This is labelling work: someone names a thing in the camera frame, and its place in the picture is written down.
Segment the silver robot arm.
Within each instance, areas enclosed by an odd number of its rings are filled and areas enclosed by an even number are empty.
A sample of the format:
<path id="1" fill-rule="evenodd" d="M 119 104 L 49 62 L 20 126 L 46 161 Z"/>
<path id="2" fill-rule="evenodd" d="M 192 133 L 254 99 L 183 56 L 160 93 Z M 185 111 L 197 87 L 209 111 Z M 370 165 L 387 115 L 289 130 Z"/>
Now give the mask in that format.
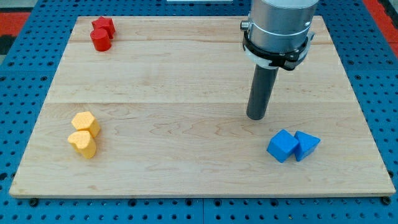
<path id="1" fill-rule="evenodd" d="M 287 53 L 306 40 L 318 0 L 252 0 L 241 30 L 257 48 Z"/>

